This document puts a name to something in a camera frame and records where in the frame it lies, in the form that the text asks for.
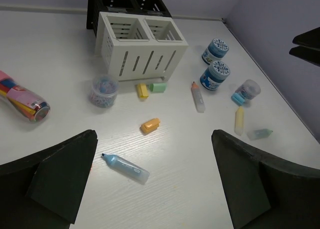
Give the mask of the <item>clear jar of blue pins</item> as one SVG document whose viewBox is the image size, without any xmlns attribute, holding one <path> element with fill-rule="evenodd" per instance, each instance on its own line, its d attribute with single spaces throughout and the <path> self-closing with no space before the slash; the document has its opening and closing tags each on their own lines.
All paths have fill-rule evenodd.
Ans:
<svg viewBox="0 0 320 229">
<path fill-rule="evenodd" d="M 237 88 L 235 93 L 239 94 L 245 103 L 249 103 L 261 93 L 261 87 L 254 80 L 247 79 Z"/>
</svg>

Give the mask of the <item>orange highlighter marker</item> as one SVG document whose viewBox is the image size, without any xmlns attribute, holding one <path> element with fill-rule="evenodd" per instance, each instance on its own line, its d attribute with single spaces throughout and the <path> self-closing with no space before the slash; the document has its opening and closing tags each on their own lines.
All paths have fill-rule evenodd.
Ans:
<svg viewBox="0 0 320 229">
<path fill-rule="evenodd" d="M 191 84 L 191 94 L 192 94 L 197 112 L 204 113 L 206 110 L 205 103 L 201 94 L 201 90 L 195 81 L 193 81 Z"/>
</svg>

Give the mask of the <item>white slotted organizer box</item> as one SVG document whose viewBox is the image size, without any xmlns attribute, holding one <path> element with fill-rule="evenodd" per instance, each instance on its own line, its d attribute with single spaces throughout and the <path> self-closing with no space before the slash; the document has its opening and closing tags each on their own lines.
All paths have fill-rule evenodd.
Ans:
<svg viewBox="0 0 320 229">
<path fill-rule="evenodd" d="M 95 54 L 118 81 L 168 81 L 187 47 L 170 17 L 99 13 Z"/>
</svg>

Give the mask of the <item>black slotted organizer box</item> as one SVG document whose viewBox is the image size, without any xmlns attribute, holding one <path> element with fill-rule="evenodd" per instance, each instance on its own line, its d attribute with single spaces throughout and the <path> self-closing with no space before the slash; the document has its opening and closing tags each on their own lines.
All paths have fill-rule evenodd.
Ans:
<svg viewBox="0 0 320 229">
<path fill-rule="evenodd" d="M 100 12 L 171 17 L 163 0 L 88 0 L 86 28 L 98 30 Z"/>
</svg>

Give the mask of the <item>orange marker cap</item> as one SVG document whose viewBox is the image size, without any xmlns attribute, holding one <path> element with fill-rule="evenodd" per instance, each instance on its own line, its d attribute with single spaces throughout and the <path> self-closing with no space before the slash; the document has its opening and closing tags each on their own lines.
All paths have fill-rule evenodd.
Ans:
<svg viewBox="0 0 320 229">
<path fill-rule="evenodd" d="M 158 118 L 153 118 L 140 126 L 140 130 L 145 134 L 149 134 L 155 131 L 160 126 L 160 120 Z"/>
</svg>

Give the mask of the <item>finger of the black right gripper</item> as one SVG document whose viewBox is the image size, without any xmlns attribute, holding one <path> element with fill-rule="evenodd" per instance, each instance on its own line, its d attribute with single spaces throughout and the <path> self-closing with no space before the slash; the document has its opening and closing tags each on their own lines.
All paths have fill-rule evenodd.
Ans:
<svg viewBox="0 0 320 229">
<path fill-rule="evenodd" d="M 320 50 L 320 27 L 299 34 L 294 37 L 292 43 L 304 48 L 319 51 Z"/>
<path fill-rule="evenodd" d="M 313 65 L 320 66 L 319 50 L 314 50 L 303 46 L 296 46 L 290 49 L 289 54 Z"/>
</svg>

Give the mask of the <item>green highlighter marker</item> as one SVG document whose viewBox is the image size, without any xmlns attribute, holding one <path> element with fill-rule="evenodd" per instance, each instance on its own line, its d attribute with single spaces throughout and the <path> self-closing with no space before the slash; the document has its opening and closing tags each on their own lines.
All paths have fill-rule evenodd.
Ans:
<svg viewBox="0 0 320 229">
<path fill-rule="evenodd" d="M 249 131 L 247 133 L 247 136 L 251 141 L 254 141 L 254 140 L 268 138 L 272 133 L 273 133 L 272 130 L 264 128 L 264 129 L 257 129 L 257 130 Z"/>
</svg>

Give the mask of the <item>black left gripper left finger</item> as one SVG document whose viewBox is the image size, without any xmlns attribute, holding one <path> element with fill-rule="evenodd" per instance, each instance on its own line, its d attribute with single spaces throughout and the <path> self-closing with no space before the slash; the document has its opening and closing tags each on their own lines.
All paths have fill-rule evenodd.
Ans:
<svg viewBox="0 0 320 229">
<path fill-rule="evenodd" d="M 86 130 L 0 166 L 2 229 L 68 229 L 74 224 L 96 154 Z"/>
</svg>

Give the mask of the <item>pink-capped tube of crayons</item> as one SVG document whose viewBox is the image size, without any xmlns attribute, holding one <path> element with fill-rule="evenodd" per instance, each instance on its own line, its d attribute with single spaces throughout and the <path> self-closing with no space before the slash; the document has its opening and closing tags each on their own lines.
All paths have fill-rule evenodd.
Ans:
<svg viewBox="0 0 320 229">
<path fill-rule="evenodd" d="M 0 71 L 0 97 L 33 123 L 45 119 L 51 110 L 46 100 L 18 84 L 3 71 Z"/>
</svg>

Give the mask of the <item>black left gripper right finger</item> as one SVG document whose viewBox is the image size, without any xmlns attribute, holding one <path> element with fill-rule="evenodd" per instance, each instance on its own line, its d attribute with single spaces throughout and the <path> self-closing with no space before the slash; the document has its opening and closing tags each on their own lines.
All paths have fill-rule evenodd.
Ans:
<svg viewBox="0 0 320 229">
<path fill-rule="evenodd" d="M 318 229 L 320 171 L 253 147 L 227 132 L 211 136 L 235 229 Z"/>
</svg>

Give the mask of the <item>yellow marker cap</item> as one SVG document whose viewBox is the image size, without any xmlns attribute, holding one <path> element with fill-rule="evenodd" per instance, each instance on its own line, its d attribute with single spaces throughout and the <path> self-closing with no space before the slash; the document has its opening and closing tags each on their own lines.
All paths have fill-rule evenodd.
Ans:
<svg viewBox="0 0 320 229">
<path fill-rule="evenodd" d="M 145 83 L 139 83 L 136 85 L 138 97 L 145 100 L 149 97 L 148 88 Z"/>
</svg>

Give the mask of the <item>blue paint jar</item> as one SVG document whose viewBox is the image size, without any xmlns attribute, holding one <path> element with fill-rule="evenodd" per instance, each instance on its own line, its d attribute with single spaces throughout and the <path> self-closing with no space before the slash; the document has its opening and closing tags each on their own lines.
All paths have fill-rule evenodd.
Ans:
<svg viewBox="0 0 320 229">
<path fill-rule="evenodd" d="M 214 38 L 201 55 L 202 60 L 210 65 L 213 61 L 221 60 L 229 51 L 229 46 L 220 38 Z"/>
<path fill-rule="evenodd" d="M 200 84 L 210 91 L 215 91 L 230 75 L 229 67 L 222 61 L 213 61 L 200 77 Z"/>
</svg>

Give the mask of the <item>green marker cap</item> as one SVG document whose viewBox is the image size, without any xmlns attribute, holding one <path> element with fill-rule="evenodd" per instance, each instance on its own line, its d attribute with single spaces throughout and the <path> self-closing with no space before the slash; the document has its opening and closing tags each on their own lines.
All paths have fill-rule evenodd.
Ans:
<svg viewBox="0 0 320 229">
<path fill-rule="evenodd" d="M 166 82 L 151 83 L 149 84 L 148 88 L 152 93 L 163 93 L 167 88 L 167 83 Z"/>
</svg>

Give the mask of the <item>yellow highlighter marker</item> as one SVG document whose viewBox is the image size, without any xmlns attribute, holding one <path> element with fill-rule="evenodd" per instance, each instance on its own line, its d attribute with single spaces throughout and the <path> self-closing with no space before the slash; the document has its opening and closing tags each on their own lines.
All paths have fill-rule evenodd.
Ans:
<svg viewBox="0 0 320 229">
<path fill-rule="evenodd" d="M 235 112 L 235 124 L 234 124 L 234 132 L 241 136 L 244 131 L 244 108 L 239 106 L 237 111 Z"/>
</svg>

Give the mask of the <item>clear jar of paperclips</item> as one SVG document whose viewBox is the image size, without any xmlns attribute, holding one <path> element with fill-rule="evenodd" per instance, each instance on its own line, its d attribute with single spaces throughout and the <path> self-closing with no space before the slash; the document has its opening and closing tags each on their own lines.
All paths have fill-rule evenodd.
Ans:
<svg viewBox="0 0 320 229">
<path fill-rule="evenodd" d="M 91 82 L 89 100 L 99 108 L 109 108 L 115 103 L 118 90 L 118 80 L 108 74 L 98 75 Z"/>
</svg>

